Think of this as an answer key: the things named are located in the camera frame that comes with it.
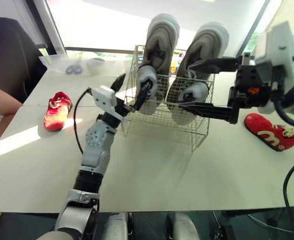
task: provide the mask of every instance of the red shoe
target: red shoe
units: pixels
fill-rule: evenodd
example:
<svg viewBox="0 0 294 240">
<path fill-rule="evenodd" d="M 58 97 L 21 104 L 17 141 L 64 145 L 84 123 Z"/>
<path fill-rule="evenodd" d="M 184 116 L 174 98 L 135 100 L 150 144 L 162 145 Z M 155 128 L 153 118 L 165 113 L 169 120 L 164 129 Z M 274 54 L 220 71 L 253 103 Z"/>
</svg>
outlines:
<svg viewBox="0 0 294 240">
<path fill-rule="evenodd" d="M 72 108 L 70 98 L 62 91 L 49 99 L 49 106 L 43 126 L 48 131 L 57 131 L 63 128 Z"/>
<path fill-rule="evenodd" d="M 293 128 L 274 125 L 263 116 L 250 113 L 244 119 L 246 128 L 277 152 L 294 146 Z"/>
</svg>

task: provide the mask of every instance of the scissors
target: scissors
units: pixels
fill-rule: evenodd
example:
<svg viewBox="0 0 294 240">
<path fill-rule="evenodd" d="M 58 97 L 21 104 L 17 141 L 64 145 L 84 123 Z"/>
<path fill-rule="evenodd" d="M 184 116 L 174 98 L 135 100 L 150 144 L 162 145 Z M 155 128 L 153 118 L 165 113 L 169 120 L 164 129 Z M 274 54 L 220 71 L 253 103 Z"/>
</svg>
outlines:
<svg viewBox="0 0 294 240">
<path fill-rule="evenodd" d="M 66 74 L 80 74 L 82 73 L 82 67 L 80 64 L 75 63 L 67 67 Z"/>
</svg>

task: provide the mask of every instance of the wire basket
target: wire basket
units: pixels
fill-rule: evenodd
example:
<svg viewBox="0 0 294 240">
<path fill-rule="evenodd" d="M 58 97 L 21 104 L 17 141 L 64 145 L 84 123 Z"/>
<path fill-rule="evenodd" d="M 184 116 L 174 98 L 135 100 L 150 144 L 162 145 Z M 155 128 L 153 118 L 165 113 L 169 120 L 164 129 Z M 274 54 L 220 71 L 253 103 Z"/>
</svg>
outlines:
<svg viewBox="0 0 294 240">
<path fill-rule="evenodd" d="M 132 105 L 135 102 L 137 71 L 142 63 L 143 50 L 144 46 L 141 45 L 137 45 L 134 50 L 125 93 L 125 104 L 127 105 Z M 209 94 L 205 102 L 211 103 L 212 101 L 214 74 L 211 74 L 207 80 L 176 77 L 175 73 L 177 72 L 179 63 L 182 61 L 185 52 L 185 50 L 175 49 L 170 75 L 157 75 L 158 90 L 156 96 L 157 99 L 163 98 L 163 101 L 150 99 L 148 100 L 148 104 L 143 106 L 140 111 L 127 115 L 127 119 L 122 122 L 122 131 L 125 136 L 128 133 L 133 133 L 136 135 L 167 139 L 171 142 L 191 146 L 192 151 L 199 147 L 205 140 L 209 130 L 209 119 L 193 115 L 179 108 L 177 103 L 169 102 L 170 98 L 173 96 L 175 98 L 180 94 L 181 89 L 185 89 L 194 82 L 205 82 L 207 84 Z M 175 90 L 171 90 L 171 93 L 168 94 L 174 81 L 178 81 L 174 85 Z M 155 106 L 155 104 L 157 107 L 154 114 L 143 114 L 149 110 L 153 112 L 152 109 L 148 108 L 149 106 Z M 193 121 L 185 125 L 177 123 L 185 122 L 190 119 L 193 119 Z"/>
</svg>

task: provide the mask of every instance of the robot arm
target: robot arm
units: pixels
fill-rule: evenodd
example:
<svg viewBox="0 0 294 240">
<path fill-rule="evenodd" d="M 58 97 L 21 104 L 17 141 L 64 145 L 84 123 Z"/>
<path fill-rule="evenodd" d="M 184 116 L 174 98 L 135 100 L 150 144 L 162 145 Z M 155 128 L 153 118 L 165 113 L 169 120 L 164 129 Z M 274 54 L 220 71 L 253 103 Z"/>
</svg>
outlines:
<svg viewBox="0 0 294 240">
<path fill-rule="evenodd" d="M 115 96 L 125 74 L 119 76 L 111 88 L 94 88 L 91 93 L 98 107 L 105 111 L 86 133 L 86 147 L 83 152 L 73 189 L 59 214 L 55 232 L 43 235 L 41 240 L 56 240 L 68 236 L 73 240 L 91 240 L 95 233 L 96 217 L 99 211 L 99 189 L 110 160 L 110 148 L 117 127 L 129 112 L 139 110 L 152 84 L 144 84 L 133 106 L 126 106 Z"/>
</svg>

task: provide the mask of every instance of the floor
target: floor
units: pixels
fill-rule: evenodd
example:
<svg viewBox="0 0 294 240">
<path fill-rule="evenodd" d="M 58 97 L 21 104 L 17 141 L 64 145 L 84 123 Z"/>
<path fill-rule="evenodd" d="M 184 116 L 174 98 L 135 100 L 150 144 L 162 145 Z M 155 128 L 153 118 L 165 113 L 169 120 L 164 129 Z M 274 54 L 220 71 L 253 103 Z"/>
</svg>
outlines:
<svg viewBox="0 0 294 240">
<path fill-rule="evenodd" d="M 265 227 L 250 219 L 246 215 L 236 217 L 224 217 L 221 211 L 215 211 L 221 225 L 231 225 L 237 240 L 290 240 L 293 235 L 288 232 Z M 212 211 L 190 211 L 187 212 L 193 220 L 200 239 L 213 239 L 213 232 L 218 224 Z M 95 240 L 100 239 L 105 222 L 110 213 L 100 213 L 98 216 L 98 228 Z M 165 240 L 166 212 L 135 212 L 134 230 L 135 240 Z M 277 219 L 279 228 L 290 230 L 287 212 L 284 209 L 267 210 L 260 213 L 252 213 L 253 217 L 266 223 L 275 223 Z M 44 233 L 53 229 L 56 214 L 21 214 L 4 213 L 0 218 L 0 240 L 34 240 Z"/>
</svg>

